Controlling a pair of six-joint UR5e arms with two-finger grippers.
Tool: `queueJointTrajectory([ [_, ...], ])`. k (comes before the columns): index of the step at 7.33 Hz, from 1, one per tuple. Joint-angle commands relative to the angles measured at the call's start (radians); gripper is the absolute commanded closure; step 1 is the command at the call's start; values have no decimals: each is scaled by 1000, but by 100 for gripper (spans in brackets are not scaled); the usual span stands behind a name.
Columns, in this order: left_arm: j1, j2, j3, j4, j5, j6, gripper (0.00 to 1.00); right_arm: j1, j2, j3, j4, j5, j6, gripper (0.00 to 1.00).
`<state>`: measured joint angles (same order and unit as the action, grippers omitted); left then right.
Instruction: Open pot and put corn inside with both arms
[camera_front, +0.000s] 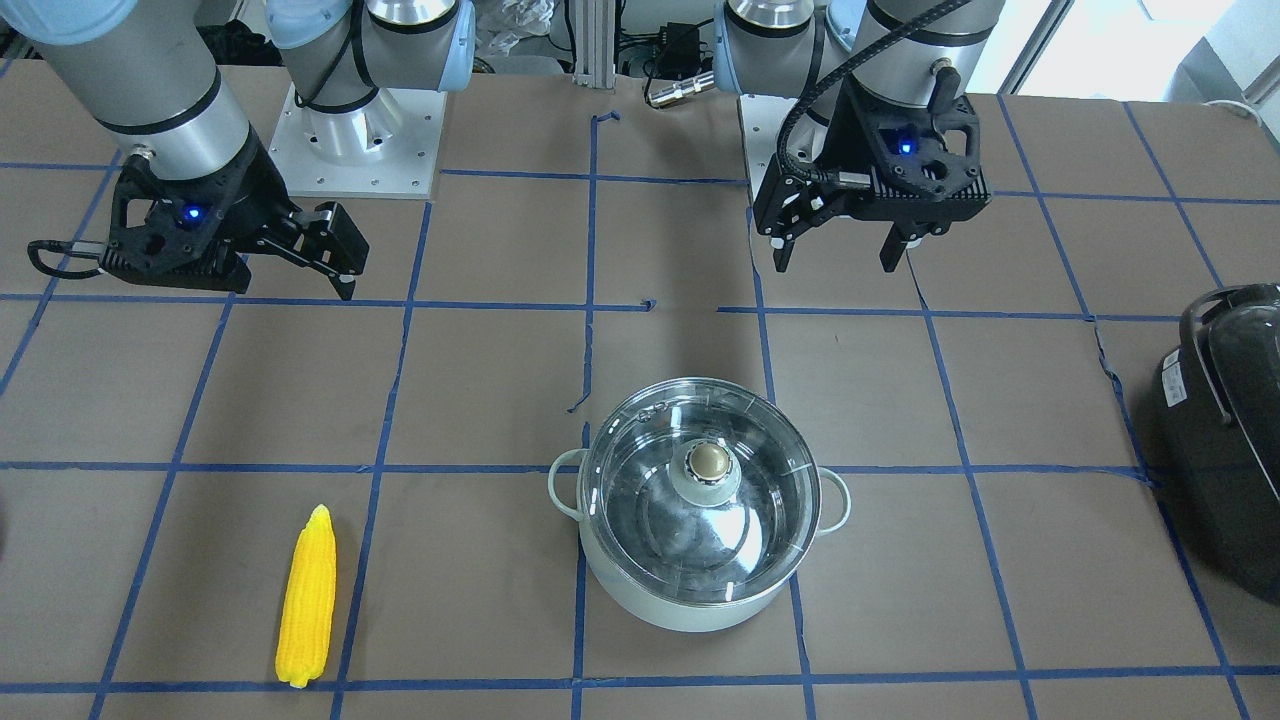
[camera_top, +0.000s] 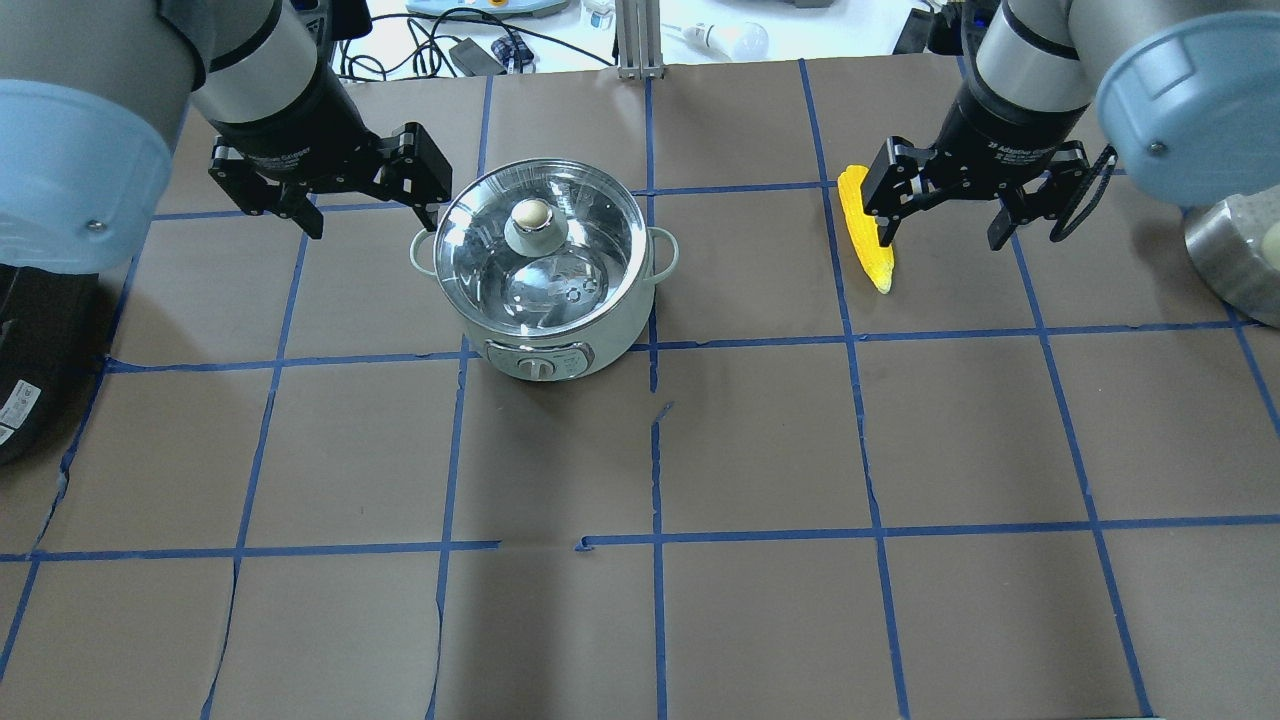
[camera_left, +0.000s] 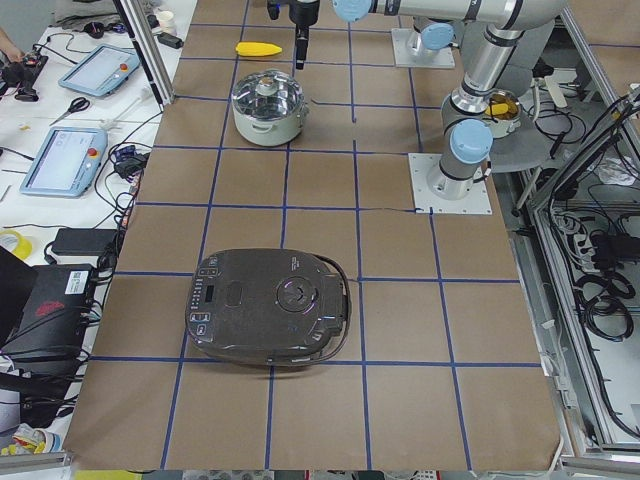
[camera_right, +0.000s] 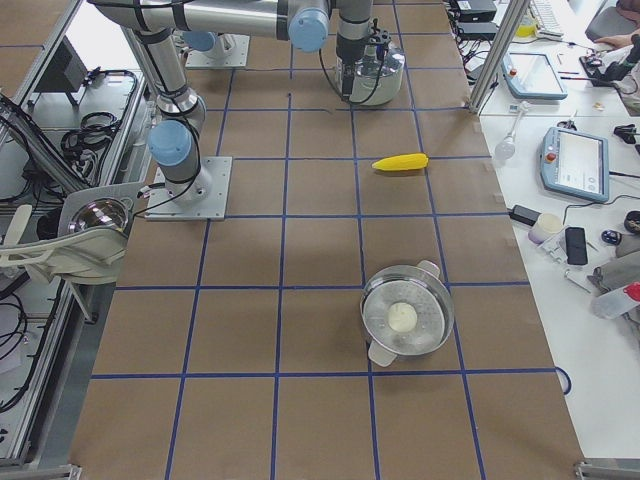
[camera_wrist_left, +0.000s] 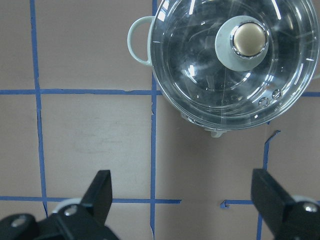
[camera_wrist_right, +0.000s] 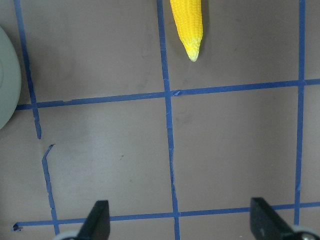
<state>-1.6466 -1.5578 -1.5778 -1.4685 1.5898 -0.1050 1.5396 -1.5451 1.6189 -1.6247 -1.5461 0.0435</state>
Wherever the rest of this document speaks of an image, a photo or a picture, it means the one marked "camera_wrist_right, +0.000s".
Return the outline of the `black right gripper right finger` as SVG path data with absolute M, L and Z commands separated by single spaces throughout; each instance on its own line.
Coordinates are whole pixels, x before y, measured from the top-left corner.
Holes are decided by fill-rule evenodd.
M 262 197 L 250 199 L 250 230 L 256 240 L 293 240 L 293 229 Z

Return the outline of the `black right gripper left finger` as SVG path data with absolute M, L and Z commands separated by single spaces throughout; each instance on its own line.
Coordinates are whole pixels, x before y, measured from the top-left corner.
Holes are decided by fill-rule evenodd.
M 111 232 L 108 200 L 94 204 L 79 233 L 77 240 L 108 240 Z

